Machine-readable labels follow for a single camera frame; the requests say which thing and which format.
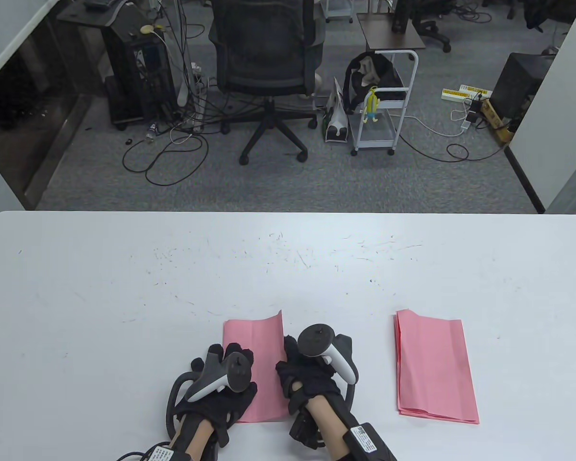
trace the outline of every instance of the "white label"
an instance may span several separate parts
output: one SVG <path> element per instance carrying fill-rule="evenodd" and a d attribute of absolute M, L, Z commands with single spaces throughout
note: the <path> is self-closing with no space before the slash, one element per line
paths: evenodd
<path fill-rule="evenodd" d="M 164 447 L 156 447 L 154 448 L 154 452 L 149 457 L 148 461 L 169 461 L 173 454 L 172 450 Z"/>
<path fill-rule="evenodd" d="M 367 453 L 371 453 L 376 451 L 378 448 L 374 445 L 373 441 L 367 435 L 367 432 L 363 429 L 363 426 L 356 426 L 350 429 L 352 431 L 352 435 L 359 443 L 360 447 L 365 450 Z"/>

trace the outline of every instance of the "pink paper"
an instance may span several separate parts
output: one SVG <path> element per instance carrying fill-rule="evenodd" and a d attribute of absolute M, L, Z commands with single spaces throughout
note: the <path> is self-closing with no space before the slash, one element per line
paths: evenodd
<path fill-rule="evenodd" d="M 276 421 L 288 416 L 288 400 L 284 398 L 275 364 L 286 360 L 282 311 L 264 320 L 229 320 L 224 323 L 224 347 L 237 342 L 253 352 L 252 381 L 258 385 L 253 398 L 239 422 Z"/>
<path fill-rule="evenodd" d="M 400 414 L 480 423 L 461 320 L 399 310 L 395 341 Z"/>

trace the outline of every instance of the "chair backrest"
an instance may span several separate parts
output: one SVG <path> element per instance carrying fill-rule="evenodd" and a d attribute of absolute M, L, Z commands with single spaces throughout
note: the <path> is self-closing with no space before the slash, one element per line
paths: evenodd
<path fill-rule="evenodd" d="M 226 82 L 260 88 L 303 85 L 303 0 L 214 0 L 214 24 Z"/>

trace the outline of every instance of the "skin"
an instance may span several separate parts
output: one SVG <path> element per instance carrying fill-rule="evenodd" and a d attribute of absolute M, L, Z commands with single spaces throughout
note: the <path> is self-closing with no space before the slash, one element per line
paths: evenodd
<path fill-rule="evenodd" d="M 302 384 L 300 382 L 295 382 L 292 385 L 292 390 L 299 390 L 301 387 Z M 350 450 L 343 441 L 343 435 L 348 432 L 348 428 L 333 411 L 326 397 L 317 395 L 310 399 L 306 408 L 320 429 L 332 461 L 337 461 L 347 455 Z M 207 444 L 207 440 L 209 440 L 209 437 L 213 434 L 213 430 L 213 426 L 211 426 L 211 423 L 207 420 L 198 424 L 194 438 L 185 450 L 193 461 L 201 461 L 203 449 Z"/>

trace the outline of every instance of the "metal cart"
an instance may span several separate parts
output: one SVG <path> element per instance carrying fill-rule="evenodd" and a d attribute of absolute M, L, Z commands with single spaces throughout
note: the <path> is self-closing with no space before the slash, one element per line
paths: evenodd
<path fill-rule="evenodd" d="M 401 127 L 405 118 L 405 110 L 409 102 L 409 95 L 411 94 L 411 89 L 414 85 L 414 78 L 416 77 L 416 70 L 418 68 L 418 55 L 413 50 L 378 50 L 376 54 L 385 55 L 391 63 L 394 63 L 395 55 L 407 54 L 410 55 L 410 59 L 413 59 L 413 66 L 411 70 L 411 77 L 409 79 L 409 85 L 404 86 L 404 83 L 395 69 L 395 81 L 397 86 L 387 87 L 387 88 L 374 88 L 367 96 L 361 105 L 359 105 L 354 114 L 348 116 L 350 122 L 350 131 L 352 132 L 352 140 L 354 140 L 354 149 L 350 154 L 356 156 L 359 149 L 366 149 L 368 147 L 374 147 L 376 149 L 387 148 L 388 155 L 392 156 L 395 153 L 395 148 L 397 147 L 397 142 L 399 139 L 399 134 L 401 133 Z M 365 108 L 369 99 L 373 97 L 374 94 L 390 93 L 393 94 L 394 99 L 380 99 L 378 105 L 377 117 L 378 121 L 368 120 L 367 112 Z M 398 116 L 399 121 L 397 128 L 393 123 L 393 117 L 388 112 L 389 109 L 400 109 L 401 115 Z"/>
<path fill-rule="evenodd" d="M 354 22 L 354 0 L 322 0 L 322 2 L 326 22 L 329 23 L 330 18 L 349 18 L 350 23 Z"/>

